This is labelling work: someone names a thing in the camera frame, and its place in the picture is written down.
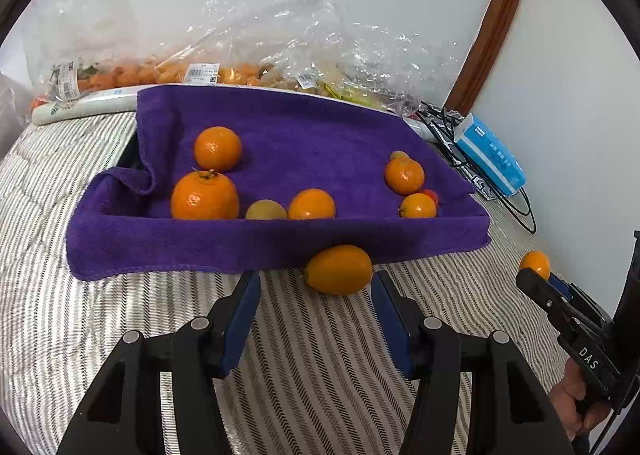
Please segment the gray cloth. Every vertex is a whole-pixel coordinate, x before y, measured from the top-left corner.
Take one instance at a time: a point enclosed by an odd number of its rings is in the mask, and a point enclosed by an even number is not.
[[[129,329],[178,329],[238,275],[148,273],[74,279],[65,230],[87,183],[115,164],[133,114],[30,126],[0,164],[0,406],[34,454],[53,454],[92,378]],[[548,390],[566,356],[514,284],[530,236],[494,203],[493,242],[478,251],[380,265],[427,315],[460,332],[506,331]],[[388,357],[368,291],[325,297],[299,271],[262,273],[262,298],[238,368],[216,382],[236,454],[397,453],[417,384]],[[177,454],[170,376],[162,377],[167,453]],[[452,453],[464,453],[463,374]]]

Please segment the small red tomato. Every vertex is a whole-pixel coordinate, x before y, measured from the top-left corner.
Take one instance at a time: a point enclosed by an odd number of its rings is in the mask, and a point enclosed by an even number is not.
[[[428,197],[431,197],[431,200],[433,200],[436,203],[436,206],[438,205],[438,202],[439,202],[438,194],[435,191],[433,191],[433,190],[422,190],[420,193],[424,193]]]

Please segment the human hand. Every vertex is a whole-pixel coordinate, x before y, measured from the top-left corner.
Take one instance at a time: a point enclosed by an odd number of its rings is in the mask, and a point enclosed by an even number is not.
[[[564,376],[549,392],[549,399],[554,405],[562,422],[569,441],[577,435],[584,435],[604,421],[611,407],[609,403],[595,403],[581,416],[575,408],[575,402],[584,399],[587,385],[582,378],[580,366],[569,358],[564,364]]]

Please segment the yellow-green fruit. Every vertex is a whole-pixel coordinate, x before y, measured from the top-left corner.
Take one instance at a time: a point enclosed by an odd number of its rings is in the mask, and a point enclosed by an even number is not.
[[[279,220],[287,218],[287,210],[275,200],[256,200],[246,210],[244,218],[247,220]]]
[[[402,150],[396,150],[395,152],[393,152],[391,154],[391,157],[389,159],[390,160],[393,160],[393,159],[409,159],[409,156],[407,154],[405,154],[405,152],[402,151]]]
[[[325,294],[345,296],[371,281],[369,255],[355,245],[336,245],[315,255],[305,267],[305,281]]]

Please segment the clear plastic wrap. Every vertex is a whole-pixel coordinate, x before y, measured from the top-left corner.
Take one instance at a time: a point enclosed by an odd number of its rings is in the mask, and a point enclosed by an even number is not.
[[[0,160],[30,120],[29,100],[22,85],[0,73]]]
[[[30,20],[23,39],[41,101],[122,86],[144,65],[132,61],[138,30],[129,0],[36,0]]]
[[[91,9],[95,2],[99,8]],[[28,54],[37,102],[121,86],[221,83],[409,115],[421,100],[443,102],[459,70],[454,46],[347,25],[336,0],[210,0],[201,23],[145,59],[136,58],[135,31],[127,30],[135,27],[129,0],[50,0],[38,14],[42,32],[27,38],[37,43]]]
[[[212,0],[210,27],[161,64],[220,63],[218,83],[299,90],[400,115],[442,102],[459,65],[454,45],[343,21],[336,0]]]

